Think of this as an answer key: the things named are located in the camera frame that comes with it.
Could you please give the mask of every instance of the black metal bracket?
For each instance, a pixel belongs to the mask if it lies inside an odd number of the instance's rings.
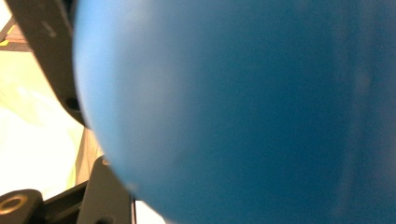
[[[1,224],[135,224],[134,199],[113,175],[108,162],[96,160],[91,178],[43,202],[35,189],[0,196]]]
[[[73,29],[62,0],[6,0],[64,109],[84,124],[73,77]]]

